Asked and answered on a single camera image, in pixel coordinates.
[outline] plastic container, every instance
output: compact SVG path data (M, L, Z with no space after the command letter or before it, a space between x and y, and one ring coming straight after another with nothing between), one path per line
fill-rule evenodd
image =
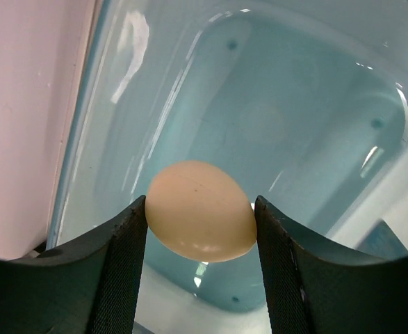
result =
M408 1L105 0L49 245L185 159L346 246L384 219L408 250ZM270 332L257 248L207 264L149 232L145 264L149 330Z

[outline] transparent bin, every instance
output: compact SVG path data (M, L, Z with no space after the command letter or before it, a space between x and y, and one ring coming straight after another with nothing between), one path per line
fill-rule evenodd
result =
M408 251L408 1L105 0L49 246L188 159L341 244L383 220ZM136 321L269 333L257 247L207 264L149 231Z

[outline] pink surface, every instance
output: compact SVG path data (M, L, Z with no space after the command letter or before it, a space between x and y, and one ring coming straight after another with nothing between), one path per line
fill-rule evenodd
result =
M0 0L0 257L42 242L95 0Z

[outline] egg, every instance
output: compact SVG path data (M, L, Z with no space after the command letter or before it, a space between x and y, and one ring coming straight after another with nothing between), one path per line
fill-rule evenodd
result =
M163 245L200 262L232 260L256 242L248 197L228 174L202 161L162 170L149 186L145 216Z

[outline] black object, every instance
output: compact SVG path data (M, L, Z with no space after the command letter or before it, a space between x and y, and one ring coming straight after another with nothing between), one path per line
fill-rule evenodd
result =
M337 244L261 196L255 217L273 333L408 333L408 256L386 262Z
M0 334L131 333L146 234L142 196L37 258L0 261Z

